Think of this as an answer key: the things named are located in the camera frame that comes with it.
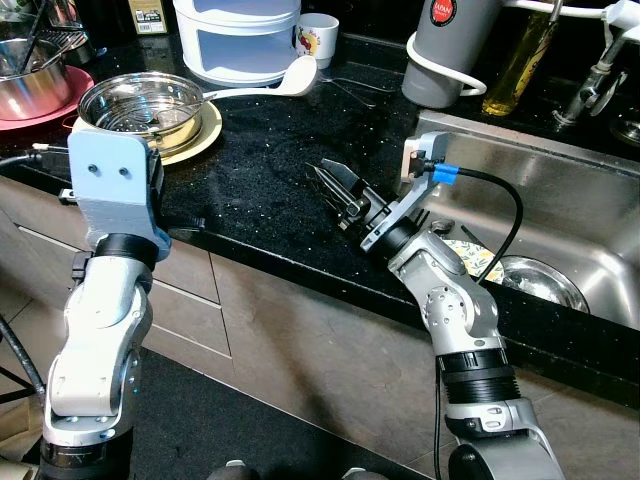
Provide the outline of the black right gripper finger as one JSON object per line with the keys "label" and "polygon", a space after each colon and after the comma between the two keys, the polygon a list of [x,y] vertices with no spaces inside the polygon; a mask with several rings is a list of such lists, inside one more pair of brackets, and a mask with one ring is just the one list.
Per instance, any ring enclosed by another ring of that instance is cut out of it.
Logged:
{"label": "black right gripper finger", "polygon": [[347,165],[334,163],[334,161],[320,161],[319,166],[332,173],[335,178],[351,191],[352,195],[360,198],[366,195],[366,184],[364,180],[357,177]]}
{"label": "black right gripper finger", "polygon": [[337,215],[340,228],[346,229],[362,216],[362,200],[352,195],[337,178],[321,166],[311,166],[308,180],[324,204]]}

